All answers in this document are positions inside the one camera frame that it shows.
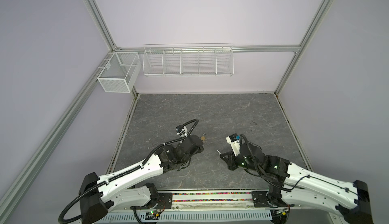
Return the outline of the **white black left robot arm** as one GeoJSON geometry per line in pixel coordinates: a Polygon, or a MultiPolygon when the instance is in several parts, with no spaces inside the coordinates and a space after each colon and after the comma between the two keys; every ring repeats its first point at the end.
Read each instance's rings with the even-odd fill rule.
{"type": "Polygon", "coordinates": [[[69,224],[80,220],[83,224],[93,224],[121,204],[132,208],[155,205],[159,193],[151,183],[136,189],[136,194],[121,194],[151,177],[189,167],[192,156],[204,150],[201,138],[192,134],[198,122],[192,119],[177,126],[178,139],[157,145],[138,163],[101,176],[95,172],[87,174],[78,196],[60,213],[58,222],[69,224]]]}

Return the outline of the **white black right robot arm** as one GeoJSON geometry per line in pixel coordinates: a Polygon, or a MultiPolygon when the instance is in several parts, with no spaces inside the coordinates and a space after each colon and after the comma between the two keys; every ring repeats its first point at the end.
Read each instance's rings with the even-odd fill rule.
{"type": "Polygon", "coordinates": [[[272,208],[273,222],[284,224],[291,207],[311,207],[342,217],[348,224],[371,224],[373,217],[368,185],[347,182],[309,171],[287,159],[266,155],[246,136],[226,137],[232,150],[220,155],[228,169],[239,167],[263,179],[267,191],[252,192],[255,207],[272,208]]]}

